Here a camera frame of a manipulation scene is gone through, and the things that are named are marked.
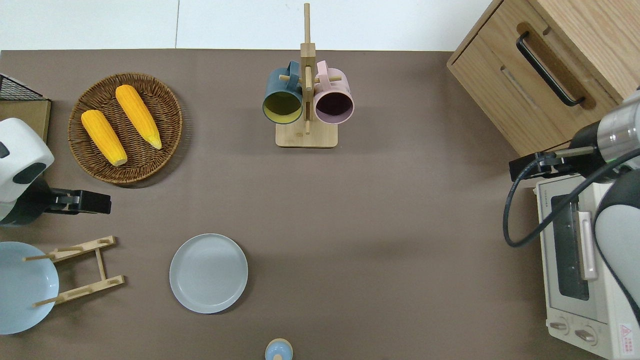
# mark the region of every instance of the wire basket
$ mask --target wire basket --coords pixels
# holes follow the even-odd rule
[[[0,100],[48,100],[15,79],[0,74]]]
[[[142,139],[120,107],[115,90],[123,84],[140,94],[156,122],[162,149]],[[100,153],[81,122],[87,110],[100,110],[107,118],[127,153],[126,163],[114,167]],[[96,179],[117,185],[137,183],[158,172],[173,156],[181,135],[182,109],[173,92],[152,76],[132,72],[112,75],[91,86],[76,102],[68,124],[69,146],[80,167]]]

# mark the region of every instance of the mug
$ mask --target mug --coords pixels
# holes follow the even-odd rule
[[[287,68],[280,67],[269,75],[267,90],[262,102],[262,112],[276,124],[290,124],[302,115],[302,87],[298,84],[300,64],[290,61]],[[280,75],[289,76],[288,81]]]
[[[349,120],[353,115],[353,98],[347,77],[338,69],[327,69],[324,60],[316,65],[320,79],[320,84],[315,86],[316,117],[327,124],[341,124]],[[329,81],[333,76],[340,76],[342,80]]]

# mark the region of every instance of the warning label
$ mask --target warning label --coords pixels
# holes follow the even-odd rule
[[[631,325],[628,323],[620,324],[620,346],[622,349],[622,354],[634,354],[634,337],[631,333]]]

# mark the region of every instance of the mug handle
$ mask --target mug handle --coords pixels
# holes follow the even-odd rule
[[[316,64],[318,68],[318,79],[320,79],[320,89],[322,91],[331,90],[331,83],[329,83],[329,73],[326,67],[326,60],[320,61]]]
[[[297,61],[290,61],[289,66],[287,67],[287,73],[289,73],[287,89],[290,91],[296,91],[298,79],[300,78],[300,64]]]

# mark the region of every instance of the dark green mug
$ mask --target dark green mug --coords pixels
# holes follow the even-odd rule
[[[280,75],[289,76],[288,81]],[[267,80],[267,90],[262,102],[262,112],[276,124],[290,124],[302,115],[302,87],[298,83],[300,64],[290,61],[288,67],[275,69]]]

